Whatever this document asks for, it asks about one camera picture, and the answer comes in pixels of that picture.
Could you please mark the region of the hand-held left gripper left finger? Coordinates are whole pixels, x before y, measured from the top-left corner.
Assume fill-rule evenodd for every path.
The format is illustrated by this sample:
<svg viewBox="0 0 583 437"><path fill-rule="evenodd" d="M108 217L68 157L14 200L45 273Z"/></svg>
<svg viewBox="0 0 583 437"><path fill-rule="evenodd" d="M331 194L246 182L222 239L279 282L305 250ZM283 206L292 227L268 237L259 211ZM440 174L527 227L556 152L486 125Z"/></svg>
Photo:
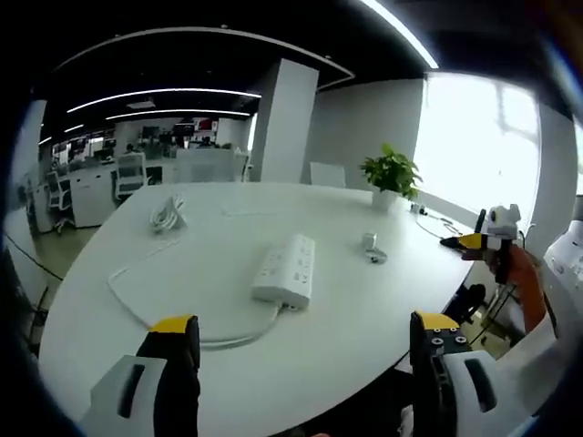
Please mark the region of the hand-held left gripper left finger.
<svg viewBox="0 0 583 437"><path fill-rule="evenodd" d="M199 321L170 317L152 326L95 384L80 426L87 436L196 436Z"/></svg>

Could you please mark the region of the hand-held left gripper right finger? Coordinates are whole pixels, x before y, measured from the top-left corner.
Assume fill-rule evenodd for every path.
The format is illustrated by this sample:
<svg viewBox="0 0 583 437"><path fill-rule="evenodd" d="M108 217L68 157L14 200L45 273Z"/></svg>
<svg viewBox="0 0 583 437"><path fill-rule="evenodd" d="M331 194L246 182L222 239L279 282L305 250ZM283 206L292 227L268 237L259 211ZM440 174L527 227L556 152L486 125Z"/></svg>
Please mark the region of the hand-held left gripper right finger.
<svg viewBox="0 0 583 437"><path fill-rule="evenodd" d="M441 313L410 319L414 436L509 436L529 413L486 351L474 351Z"/></svg>

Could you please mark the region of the person's right hand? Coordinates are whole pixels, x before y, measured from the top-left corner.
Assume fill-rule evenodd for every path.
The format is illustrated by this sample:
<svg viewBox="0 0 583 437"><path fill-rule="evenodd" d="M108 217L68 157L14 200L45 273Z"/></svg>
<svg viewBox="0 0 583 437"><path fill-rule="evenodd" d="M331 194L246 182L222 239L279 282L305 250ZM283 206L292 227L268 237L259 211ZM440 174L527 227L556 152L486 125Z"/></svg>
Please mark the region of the person's right hand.
<svg viewBox="0 0 583 437"><path fill-rule="evenodd" d="M529 279L537 277L537 269L529 254L514 243L506 251L487 251L484 261L497 284L525 285Z"/></svg>

